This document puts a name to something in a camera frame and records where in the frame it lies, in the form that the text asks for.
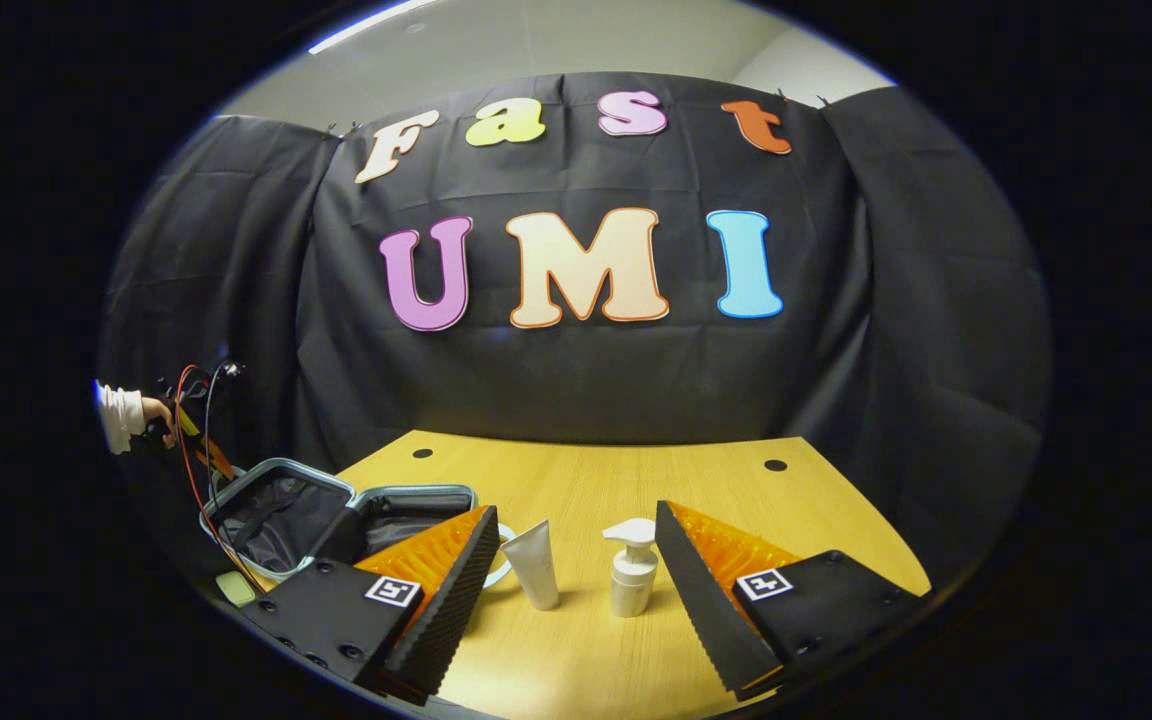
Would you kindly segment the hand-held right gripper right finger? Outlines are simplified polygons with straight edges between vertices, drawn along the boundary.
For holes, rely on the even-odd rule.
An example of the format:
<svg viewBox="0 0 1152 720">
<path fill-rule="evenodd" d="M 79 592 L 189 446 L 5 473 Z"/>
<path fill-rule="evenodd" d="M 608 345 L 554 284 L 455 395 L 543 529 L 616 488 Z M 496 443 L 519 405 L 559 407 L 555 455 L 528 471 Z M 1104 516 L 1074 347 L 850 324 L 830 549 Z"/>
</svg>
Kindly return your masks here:
<svg viewBox="0 0 1152 720">
<path fill-rule="evenodd" d="M 655 544 L 727 691 L 750 700 L 861 655 L 925 605 L 841 550 L 799 558 L 668 500 Z"/>
</svg>

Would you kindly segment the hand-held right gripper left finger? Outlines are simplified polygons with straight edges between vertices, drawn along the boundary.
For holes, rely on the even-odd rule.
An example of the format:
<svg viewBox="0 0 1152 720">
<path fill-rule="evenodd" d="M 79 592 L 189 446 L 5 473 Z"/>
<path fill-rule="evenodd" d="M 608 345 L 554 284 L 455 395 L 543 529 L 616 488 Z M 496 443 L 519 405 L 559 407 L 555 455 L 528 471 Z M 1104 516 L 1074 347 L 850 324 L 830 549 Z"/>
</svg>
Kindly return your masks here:
<svg viewBox="0 0 1152 720">
<path fill-rule="evenodd" d="M 316 559 L 243 606 L 285 650 L 420 705 L 438 694 L 500 546 L 483 505 L 357 562 Z"/>
</svg>

